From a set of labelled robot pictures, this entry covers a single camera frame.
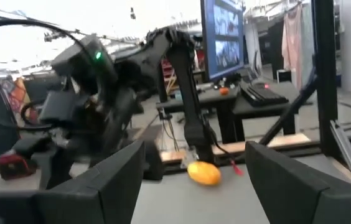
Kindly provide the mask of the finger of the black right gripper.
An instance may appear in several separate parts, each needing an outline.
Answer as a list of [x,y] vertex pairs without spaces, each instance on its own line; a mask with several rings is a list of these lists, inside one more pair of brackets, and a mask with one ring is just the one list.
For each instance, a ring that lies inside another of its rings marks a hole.
[[18,140],[12,149],[22,157],[31,157],[35,152],[44,152],[51,141],[48,136],[34,136]]
[[50,151],[49,178],[46,189],[52,189],[73,177],[70,169],[77,156],[76,150],[54,147]]

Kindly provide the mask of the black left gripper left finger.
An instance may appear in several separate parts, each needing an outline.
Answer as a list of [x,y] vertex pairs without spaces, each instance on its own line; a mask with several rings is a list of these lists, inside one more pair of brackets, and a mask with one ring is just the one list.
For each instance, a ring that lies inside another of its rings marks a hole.
[[44,224],[131,224],[145,163],[136,141],[74,179],[37,194]]

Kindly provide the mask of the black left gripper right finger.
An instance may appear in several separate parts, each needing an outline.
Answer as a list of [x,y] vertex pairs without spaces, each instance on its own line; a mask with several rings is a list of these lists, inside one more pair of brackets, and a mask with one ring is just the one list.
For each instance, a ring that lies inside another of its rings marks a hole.
[[245,163],[270,224],[351,224],[351,183],[257,142]]

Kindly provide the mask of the long red chili pepper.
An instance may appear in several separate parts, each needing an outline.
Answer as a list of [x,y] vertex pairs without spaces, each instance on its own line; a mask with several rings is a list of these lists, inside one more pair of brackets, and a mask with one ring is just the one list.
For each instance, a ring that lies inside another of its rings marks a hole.
[[0,156],[0,176],[3,180],[20,179],[36,173],[37,164],[29,152],[13,152]]

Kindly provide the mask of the red tag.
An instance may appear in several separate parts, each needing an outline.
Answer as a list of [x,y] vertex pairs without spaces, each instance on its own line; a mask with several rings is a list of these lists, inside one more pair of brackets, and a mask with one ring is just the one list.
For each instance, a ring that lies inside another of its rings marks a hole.
[[236,162],[234,160],[231,160],[230,161],[232,167],[233,167],[233,170],[235,172],[235,174],[239,175],[239,176],[243,176],[244,175],[244,172],[237,166]]

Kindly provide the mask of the orange mango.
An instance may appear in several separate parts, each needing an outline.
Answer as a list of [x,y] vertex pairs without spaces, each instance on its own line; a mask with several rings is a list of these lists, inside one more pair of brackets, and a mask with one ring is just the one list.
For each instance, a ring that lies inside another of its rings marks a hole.
[[222,176],[219,168],[204,161],[194,161],[187,166],[189,177],[198,184],[217,185]]

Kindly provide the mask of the black keyboard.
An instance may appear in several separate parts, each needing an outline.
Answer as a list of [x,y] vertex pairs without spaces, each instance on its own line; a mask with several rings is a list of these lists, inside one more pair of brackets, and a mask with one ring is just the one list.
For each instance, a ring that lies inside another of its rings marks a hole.
[[289,100],[270,90],[266,85],[241,85],[241,95],[247,100],[251,106],[269,106],[288,103]]

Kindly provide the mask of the black desk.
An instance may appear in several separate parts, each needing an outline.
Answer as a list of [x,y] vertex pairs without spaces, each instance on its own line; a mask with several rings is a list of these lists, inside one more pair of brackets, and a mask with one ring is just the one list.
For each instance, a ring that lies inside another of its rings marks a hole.
[[[219,90],[207,90],[199,95],[201,108],[215,108],[223,143],[233,143],[245,140],[242,120],[280,116],[282,112],[299,94],[290,82],[270,83],[268,88],[273,92],[289,99],[289,103],[262,107],[251,106],[244,97],[238,95],[236,88],[228,95],[220,95]],[[156,104],[157,109],[164,109],[166,113],[183,112],[182,100],[168,100]],[[296,133],[295,116],[291,115],[282,126],[284,135]]]

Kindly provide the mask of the blue-screen computer monitor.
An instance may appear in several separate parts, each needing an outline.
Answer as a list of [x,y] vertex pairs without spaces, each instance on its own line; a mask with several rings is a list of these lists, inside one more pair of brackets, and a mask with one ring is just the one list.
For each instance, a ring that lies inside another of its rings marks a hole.
[[245,64],[243,6],[238,0],[200,0],[205,72],[216,82]]

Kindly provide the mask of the pink hanging cloth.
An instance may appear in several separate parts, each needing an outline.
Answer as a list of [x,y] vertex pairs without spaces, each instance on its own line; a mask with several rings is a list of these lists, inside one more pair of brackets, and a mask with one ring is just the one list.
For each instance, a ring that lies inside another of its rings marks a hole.
[[301,81],[301,5],[285,13],[282,38],[284,69],[292,72],[292,83],[300,90]]

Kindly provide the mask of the multicoloured wall tapestry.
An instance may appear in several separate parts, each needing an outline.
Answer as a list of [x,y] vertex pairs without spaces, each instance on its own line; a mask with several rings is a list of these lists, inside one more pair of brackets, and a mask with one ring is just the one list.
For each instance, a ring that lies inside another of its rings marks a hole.
[[25,122],[21,118],[21,109],[25,104],[31,102],[24,84],[24,77],[13,77],[11,75],[0,77],[0,89],[16,124],[24,126]]

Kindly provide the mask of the black aluminium table frame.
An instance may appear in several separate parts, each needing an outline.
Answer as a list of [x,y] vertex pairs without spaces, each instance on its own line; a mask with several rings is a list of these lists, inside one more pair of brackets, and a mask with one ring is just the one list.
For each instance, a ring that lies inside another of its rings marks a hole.
[[311,0],[312,26],[314,38],[313,67],[310,80],[291,106],[281,115],[277,122],[260,139],[259,143],[268,145],[276,137],[281,126],[314,93],[317,93],[319,137],[315,143],[321,153],[329,156],[332,163],[351,180],[351,168],[340,163],[347,161],[343,155],[344,146],[338,146],[340,140],[334,131],[333,122],[337,121],[337,90],[335,84],[335,40],[334,40],[334,0]]

